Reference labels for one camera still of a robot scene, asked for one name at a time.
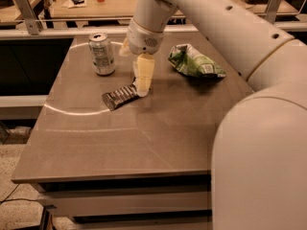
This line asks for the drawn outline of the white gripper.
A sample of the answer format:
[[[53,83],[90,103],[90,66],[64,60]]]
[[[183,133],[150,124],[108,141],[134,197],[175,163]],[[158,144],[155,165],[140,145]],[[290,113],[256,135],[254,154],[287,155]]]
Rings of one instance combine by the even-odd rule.
[[[120,50],[121,57],[139,55],[133,63],[135,76],[134,85],[139,97],[148,95],[154,75],[154,56],[162,42],[164,24],[153,23],[147,27],[142,26],[134,18],[130,21],[127,38]]]

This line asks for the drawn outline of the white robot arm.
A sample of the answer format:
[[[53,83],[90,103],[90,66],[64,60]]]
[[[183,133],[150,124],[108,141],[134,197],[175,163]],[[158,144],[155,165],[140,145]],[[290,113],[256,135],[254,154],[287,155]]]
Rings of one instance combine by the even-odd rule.
[[[130,50],[155,53],[175,12],[252,90],[215,136],[213,230],[307,230],[307,45],[230,0],[138,0]]]

